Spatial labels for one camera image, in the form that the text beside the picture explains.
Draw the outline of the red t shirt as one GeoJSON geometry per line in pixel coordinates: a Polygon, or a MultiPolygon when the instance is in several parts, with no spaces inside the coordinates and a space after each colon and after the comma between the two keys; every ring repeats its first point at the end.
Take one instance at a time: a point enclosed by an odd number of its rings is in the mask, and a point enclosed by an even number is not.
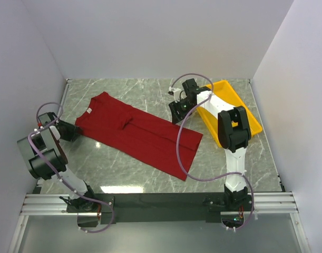
{"type": "Polygon", "coordinates": [[[182,181],[195,158],[202,134],[144,112],[103,92],[91,98],[76,119],[82,134],[116,148],[182,181]]]}

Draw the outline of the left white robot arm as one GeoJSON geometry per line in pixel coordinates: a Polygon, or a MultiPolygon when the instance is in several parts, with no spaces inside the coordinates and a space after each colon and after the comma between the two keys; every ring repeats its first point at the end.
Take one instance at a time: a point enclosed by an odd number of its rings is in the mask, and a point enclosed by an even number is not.
{"type": "Polygon", "coordinates": [[[92,188],[67,166],[68,159],[60,140],[74,142],[81,129],[61,121],[54,112],[38,116],[38,130],[17,141],[25,164],[35,179],[58,184],[69,195],[61,199],[72,212],[93,212],[99,207],[92,188]]]}

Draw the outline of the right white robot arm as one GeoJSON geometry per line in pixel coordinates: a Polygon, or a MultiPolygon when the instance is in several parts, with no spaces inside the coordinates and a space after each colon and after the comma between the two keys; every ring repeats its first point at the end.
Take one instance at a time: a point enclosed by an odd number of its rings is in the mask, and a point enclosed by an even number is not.
{"type": "Polygon", "coordinates": [[[168,93],[174,97],[169,104],[172,123],[184,124],[195,109],[203,108],[217,120],[217,137],[226,154],[224,206],[236,210],[245,204],[249,183],[245,178],[245,156],[251,131],[247,111],[232,105],[214,93],[214,87],[199,87],[194,79],[187,79],[178,89],[170,85],[168,93]]]}

